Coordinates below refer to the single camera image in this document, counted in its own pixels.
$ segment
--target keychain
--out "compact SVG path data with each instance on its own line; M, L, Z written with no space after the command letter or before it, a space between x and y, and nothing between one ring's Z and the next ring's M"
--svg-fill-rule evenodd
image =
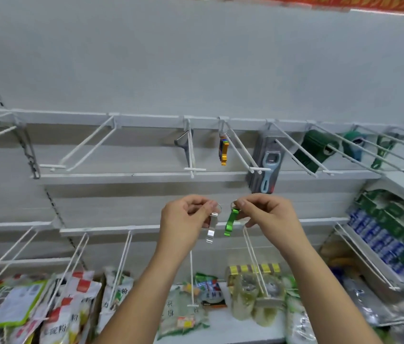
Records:
M219 133L218 156L219 156L219 160L221 161L222 166L225 166L226 162L228 161L229 141L228 141L227 137L229 137L227 132L220 132Z
M224 235L230 237L232 232L232 226L234 225L234 221L237 219L237 216L240 213L240 209L235 206L235 203L231 203L231 214L229 215L228 222L226 223L226 227L224 229Z
M215 229L216 226L218 225L218 216L221 214L221 205L218 204L219 206L219 212L212 212L210 214L210 226L208 227L208 232L207 232L207 243L212 243L213 242L213 237L215 236Z

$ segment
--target stacked boxes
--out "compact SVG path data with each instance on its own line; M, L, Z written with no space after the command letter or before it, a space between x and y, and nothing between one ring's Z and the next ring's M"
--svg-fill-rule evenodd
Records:
M396 273L404 273L404 202L384 190L362 193L348 225Z

